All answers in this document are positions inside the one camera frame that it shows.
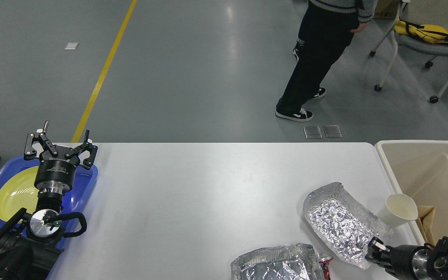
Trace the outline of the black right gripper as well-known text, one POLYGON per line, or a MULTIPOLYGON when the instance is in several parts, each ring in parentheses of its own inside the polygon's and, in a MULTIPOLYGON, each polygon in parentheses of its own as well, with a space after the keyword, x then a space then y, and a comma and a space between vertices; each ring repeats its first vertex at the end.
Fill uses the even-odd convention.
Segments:
POLYGON ((387 273, 399 280, 431 280, 427 269, 431 252, 430 246, 391 247, 373 237, 368 243, 365 259, 387 269, 387 273))

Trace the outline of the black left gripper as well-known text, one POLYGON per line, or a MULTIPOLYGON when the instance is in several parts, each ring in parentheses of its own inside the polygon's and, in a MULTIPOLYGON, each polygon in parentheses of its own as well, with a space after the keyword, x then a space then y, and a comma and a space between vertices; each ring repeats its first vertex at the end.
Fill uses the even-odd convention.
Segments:
POLYGON ((43 129, 29 133, 26 138, 24 160, 39 159, 34 186, 41 192, 64 194, 72 190, 77 166, 90 170, 94 164, 98 147, 89 141, 89 130, 86 129, 82 144, 67 151, 67 159, 59 156, 57 147, 46 136, 49 121, 46 120, 43 129), (41 145, 43 151, 37 155, 33 147, 36 143, 41 145), (80 155, 88 153, 88 157, 80 159, 80 155))

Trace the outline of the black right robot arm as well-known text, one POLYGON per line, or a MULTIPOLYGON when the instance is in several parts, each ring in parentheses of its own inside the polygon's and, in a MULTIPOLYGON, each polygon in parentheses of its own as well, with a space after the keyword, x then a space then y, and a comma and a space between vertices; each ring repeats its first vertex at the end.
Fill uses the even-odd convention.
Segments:
POLYGON ((367 247, 365 259, 399 280, 448 280, 448 237, 436 245, 386 246, 377 237, 367 247))

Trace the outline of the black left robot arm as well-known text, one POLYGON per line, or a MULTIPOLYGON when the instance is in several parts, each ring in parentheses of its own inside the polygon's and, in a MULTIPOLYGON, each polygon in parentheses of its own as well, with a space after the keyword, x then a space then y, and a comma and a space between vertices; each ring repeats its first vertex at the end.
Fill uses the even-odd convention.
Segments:
POLYGON ((23 159, 39 161, 34 187, 37 202, 32 211, 22 207, 0 227, 0 280, 44 280, 62 249, 64 238, 87 230, 84 214, 63 212, 63 199, 73 189, 76 169, 94 166, 98 147, 86 130, 84 141, 72 148, 52 143, 43 129, 29 133, 23 159))

